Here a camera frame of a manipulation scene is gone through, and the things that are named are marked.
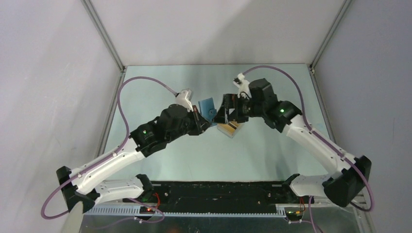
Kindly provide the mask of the blue leather card holder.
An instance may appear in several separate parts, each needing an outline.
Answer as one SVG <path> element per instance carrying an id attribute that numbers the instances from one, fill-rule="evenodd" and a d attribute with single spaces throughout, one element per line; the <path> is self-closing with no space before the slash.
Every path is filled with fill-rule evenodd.
<path id="1" fill-rule="evenodd" d="M 213 118 L 217 114 L 213 98 L 198 101 L 198 108 L 200 110 L 201 116 L 211 123 L 211 127 L 217 125 L 217 123 L 213 122 Z"/>

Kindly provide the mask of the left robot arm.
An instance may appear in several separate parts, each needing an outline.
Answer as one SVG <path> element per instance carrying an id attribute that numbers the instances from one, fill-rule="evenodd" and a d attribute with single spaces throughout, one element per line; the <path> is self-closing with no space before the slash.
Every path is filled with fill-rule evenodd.
<path id="1" fill-rule="evenodd" d="M 211 123 L 196 107 L 189 112 L 181 105 L 172 104 L 159 116 L 130 132 L 116 149 L 76 169 L 61 167 L 56 174 L 68 210 L 79 202 L 87 212 L 99 203 L 112 200 L 150 201 L 154 188 L 147 175 L 138 174 L 120 181 L 107 181 L 107 178 L 165 149 L 168 143 L 184 135 L 198 136 L 210 127 Z"/>

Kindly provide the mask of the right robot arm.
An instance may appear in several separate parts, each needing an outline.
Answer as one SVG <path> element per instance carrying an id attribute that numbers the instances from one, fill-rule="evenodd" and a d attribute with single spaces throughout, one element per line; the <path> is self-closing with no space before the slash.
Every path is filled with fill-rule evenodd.
<path id="1" fill-rule="evenodd" d="M 251 117 L 260 117 L 267 126 L 304 147 L 327 171 L 326 175 L 290 176 L 283 183 L 285 201 L 295 203 L 303 196 L 315 196 L 346 207 L 365 188 L 371 170 L 371 161 L 366 156 L 357 158 L 324 138 L 298 107 L 289 101 L 278 100 L 266 79 L 249 83 L 236 78 L 234 84 L 239 87 L 239 92 L 224 94 L 212 120 L 214 123 L 245 123 Z"/>

